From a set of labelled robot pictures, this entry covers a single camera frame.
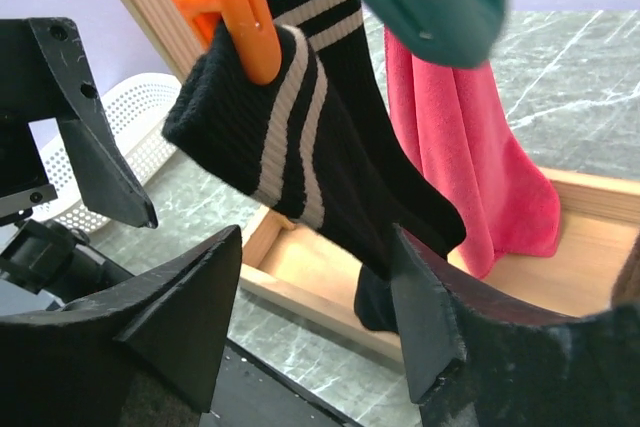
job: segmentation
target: sock cuff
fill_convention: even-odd
[[[291,119],[306,115],[314,102],[312,96],[318,95],[314,94],[316,86],[322,86],[318,74],[324,76],[299,29],[278,26],[276,32],[282,66],[273,82],[259,86],[246,76],[231,36],[220,22],[214,46],[196,62],[162,130],[168,142],[202,168],[269,207],[282,197],[291,152],[287,142],[292,138],[291,129],[301,124]],[[310,141],[309,134],[301,131],[298,135],[300,148],[307,148],[304,142]],[[207,150],[211,157],[203,155]],[[221,158],[225,156],[235,160],[225,162]],[[304,192],[304,186],[292,191]]]

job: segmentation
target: black plastic bracket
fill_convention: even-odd
[[[230,227],[62,310],[0,317],[0,425],[198,425],[241,259]]]
[[[510,297],[401,228],[392,292],[425,427],[632,427],[640,308],[573,319]]]
[[[0,20],[0,62],[3,128],[18,132],[55,118],[85,206],[134,227],[157,227],[151,200],[115,144],[76,24],[66,18]],[[13,162],[15,171],[24,159],[12,145],[0,145],[0,154],[8,152],[4,163]]]

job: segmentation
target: wooden edge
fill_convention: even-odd
[[[318,325],[351,339],[397,362],[402,362],[400,340],[392,334],[366,330],[352,310],[319,295],[283,282],[250,265],[243,264],[240,286]]]
[[[248,265],[260,265],[280,230],[293,230],[295,224],[278,212],[260,206],[242,230],[242,261]]]
[[[203,49],[172,0],[121,0],[182,82]]]
[[[553,183],[564,210],[620,222],[640,221],[640,182],[540,169]]]

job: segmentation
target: white stripe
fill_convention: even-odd
[[[312,230],[318,230],[324,223],[322,191],[313,167],[313,154],[318,132],[318,121],[327,97],[327,76],[318,59],[316,59],[316,63],[318,64],[318,78],[300,138],[300,158],[302,160],[302,171],[304,172],[304,189],[307,195],[307,201],[300,219]]]
[[[309,0],[274,19],[276,24],[300,25],[346,0]]]
[[[287,124],[309,63],[309,48],[302,32],[295,28],[286,26],[285,28],[295,38],[296,53],[271,111],[260,159],[260,181],[256,192],[252,195],[255,200],[268,207],[276,205],[282,197],[288,147]]]
[[[362,18],[362,10],[354,12],[349,17],[345,17],[337,24],[332,25],[322,32],[309,38],[309,43],[316,52],[321,51],[325,47],[336,43],[340,39],[346,37],[354,30],[360,28],[364,20]]]

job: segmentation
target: screw hole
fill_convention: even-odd
[[[80,86],[80,92],[82,92],[82,95],[84,95],[87,99],[95,99],[98,97],[98,91],[91,84],[82,84],[82,86]]]
[[[42,202],[42,194],[40,192],[34,192],[29,196],[29,200],[34,204]]]
[[[51,34],[51,37],[59,41],[67,40],[67,38],[69,38],[69,34],[67,34],[64,27],[59,25],[52,25],[49,27],[49,33]]]

